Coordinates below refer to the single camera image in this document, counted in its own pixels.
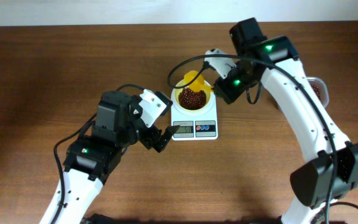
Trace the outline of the orange plastic scoop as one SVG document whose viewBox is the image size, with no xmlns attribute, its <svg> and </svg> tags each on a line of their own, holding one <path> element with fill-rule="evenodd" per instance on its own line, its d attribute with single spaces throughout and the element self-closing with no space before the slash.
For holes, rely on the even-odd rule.
<svg viewBox="0 0 358 224">
<path fill-rule="evenodd" d="M 204 91 L 205 93 L 213 92 L 213 87 L 206 84 L 202 74 L 192 70 L 184 75 L 185 88 L 189 88 L 191 91 L 197 93 Z"/>
</svg>

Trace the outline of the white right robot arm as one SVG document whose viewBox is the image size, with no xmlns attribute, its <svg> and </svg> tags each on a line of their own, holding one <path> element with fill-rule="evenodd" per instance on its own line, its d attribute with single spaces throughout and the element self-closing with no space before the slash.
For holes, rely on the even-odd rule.
<svg viewBox="0 0 358 224">
<path fill-rule="evenodd" d="M 235 55 L 213 61 L 214 92 L 235 102 L 253 86 L 265 88 L 290 124 L 305 164 L 291 173 L 295 194 L 280 223 L 327 223 L 329 209 L 358 186 L 358 143 L 336 126 L 312 89 L 298 52 L 284 35 L 268 39 L 254 18 L 230 31 Z"/>
</svg>

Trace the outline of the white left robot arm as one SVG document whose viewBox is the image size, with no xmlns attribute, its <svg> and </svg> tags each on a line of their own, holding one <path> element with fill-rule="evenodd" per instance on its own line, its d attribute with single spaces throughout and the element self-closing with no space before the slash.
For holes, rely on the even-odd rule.
<svg viewBox="0 0 358 224">
<path fill-rule="evenodd" d="M 162 131 L 154 122 L 171 105 L 159 91 L 103 93 L 96 114 L 73 134 L 65 160 L 57 162 L 60 180 L 41 223 L 80 223 L 129 146 L 140 142 L 162 152 L 178 126 Z"/>
</svg>

